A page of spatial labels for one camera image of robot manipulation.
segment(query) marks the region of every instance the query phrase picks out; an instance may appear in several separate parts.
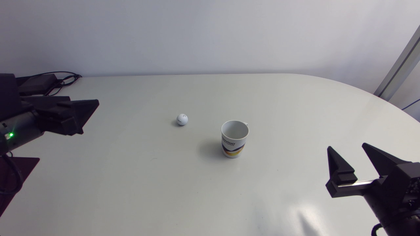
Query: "white table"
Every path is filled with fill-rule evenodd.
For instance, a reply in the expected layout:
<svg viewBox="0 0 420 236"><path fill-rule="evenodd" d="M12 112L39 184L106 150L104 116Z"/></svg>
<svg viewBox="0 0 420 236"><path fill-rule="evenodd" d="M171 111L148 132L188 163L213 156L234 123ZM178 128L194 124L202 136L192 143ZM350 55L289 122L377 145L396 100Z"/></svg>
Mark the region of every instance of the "white table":
<svg viewBox="0 0 420 236"><path fill-rule="evenodd" d="M378 221L364 199L325 188L327 146L359 180L377 178L363 142L420 160L415 119L313 76L82 78L60 94L100 105L83 135L46 133L15 150L41 161L1 217L2 236L369 235ZM250 127L237 159L221 153L232 119Z"/></svg>

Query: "mug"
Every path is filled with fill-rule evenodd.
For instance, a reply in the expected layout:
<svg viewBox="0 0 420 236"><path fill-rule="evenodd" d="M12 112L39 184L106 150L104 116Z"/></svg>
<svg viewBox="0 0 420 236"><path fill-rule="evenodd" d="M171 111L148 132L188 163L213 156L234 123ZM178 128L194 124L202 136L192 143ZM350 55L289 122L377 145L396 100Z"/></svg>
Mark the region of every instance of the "mug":
<svg viewBox="0 0 420 236"><path fill-rule="evenodd" d="M249 133L248 124L242 121L227 121L222 125L222 151L229 158L237 158L244 149Z"/></svg>

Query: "white golf ball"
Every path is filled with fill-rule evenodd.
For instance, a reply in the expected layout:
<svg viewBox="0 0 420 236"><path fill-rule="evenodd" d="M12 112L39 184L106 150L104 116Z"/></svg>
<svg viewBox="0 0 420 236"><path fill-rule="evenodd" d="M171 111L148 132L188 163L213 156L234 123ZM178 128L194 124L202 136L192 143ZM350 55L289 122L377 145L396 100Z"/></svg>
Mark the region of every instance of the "white golf ball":
<svg viewBox="0 0 420 236"><path fill-rule="evenodd" d="M176 117L176 122L181 126L186 125L186 123L188 122L188 116L185 114L179 114Z"/></svg>

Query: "black cable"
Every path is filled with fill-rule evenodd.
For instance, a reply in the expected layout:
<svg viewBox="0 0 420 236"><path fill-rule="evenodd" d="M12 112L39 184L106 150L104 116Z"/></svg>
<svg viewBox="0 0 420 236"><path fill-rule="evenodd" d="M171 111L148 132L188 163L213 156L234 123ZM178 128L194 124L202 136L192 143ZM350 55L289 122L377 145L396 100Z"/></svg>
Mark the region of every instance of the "black cable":
<svg viewBox="0 0 420 236"><path fill-rule="evenodd" d="M81 77L81 75L78 75L78 74L76 74L76 73L74 73L74 72L70 72L70 71L51 71L51 72L45 72L45 73L36 74L36 75L28 76L28 77L41 76L41 75L48 75L48 74L55 74L55 73L68 73L68 74L73 74L73 75L75 75L75 76L80 76L80 77Z"/></svg>
<svg viewBox="0 0 420 236"><path fill-rule="evenodd" d="M5 189L0 189L0 195L13 195L20 191L22 185L24 183L24 178L22 176L21 171L19 170L18 166L16 166L15 162L6 154L2 155L6 164L10 167L10 169L14 172L16 178L16 187L13 190L6 191Z"/></svg>
<svg viewBox="0 0 420 236"><path fill-rule="evenodd" d="M51 96L54 96L54 95L56 95L61 89L62 89L63 87L60 87L58 90L57 90L57 92L55 92L55 93L53 93L53 94L49 94L48 96L49 97L51 97Z"/></svg>
<svg viewBox="0 0 420 236"><path fill-rule="evenodd" d="M378 229L380 229L380 228L382 228L382 225L381 225L381 224L376 224L376 225L372 228L372 233L371 233L371 236L378 236L378 235L376 234L376 231L378 231Z"/></svg>
<svg viewBox="0 0 420 236"><path fill-rule="evenodd" d="M404 109L408 108L409 106L413 105L414 103L416 103L416 102L418 102L418 101L420 101L420 99L415 100L415 101L414 101L414 102L412 102L410 105L408 105L408 106L406 106L406 107L402 108L401 110L404 110Z"/></svg>
<svg viewBox="0 0 420 236"><path fill-rule="evenodd" d="M76 74L74 72L70 72L70 71L51 71L51 72L45 72L45 73L41 73L41 74L36 74L36 75L32 75L32 76L25 76L24 78L32 78L32 77L36 77L36 76L41 76L41 75L46 75L46 74L54 74L54 73L69 73L71 75L66 76L63 79L59 79L57 80L57 83L55 83L54 85L51 86L51 88L44 93L43 96L54 96L57 93L59 93L59 91L66 86L70 86L72 84L74 84L74 82L76 82L79 78L81 78L82 76L79 74ZM71 82L65 83L66 80L73 78L73 80ZM53 90L58 89L57 92L55 92L54 94L50 94Z"/></svg>

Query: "gray metal frame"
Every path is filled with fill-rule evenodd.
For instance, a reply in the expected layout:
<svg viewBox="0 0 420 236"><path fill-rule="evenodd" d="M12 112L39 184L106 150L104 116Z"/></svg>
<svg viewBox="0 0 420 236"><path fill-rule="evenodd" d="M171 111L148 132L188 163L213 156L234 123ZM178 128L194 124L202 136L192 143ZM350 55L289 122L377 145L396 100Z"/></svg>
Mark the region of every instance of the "gray metal frame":
<svg viewBox="0 0 420 236"><path fill-rule="evenodd" d="M376 89L374 95L389 101L420 61L420 26L405 46L401 55Z"/></svg>

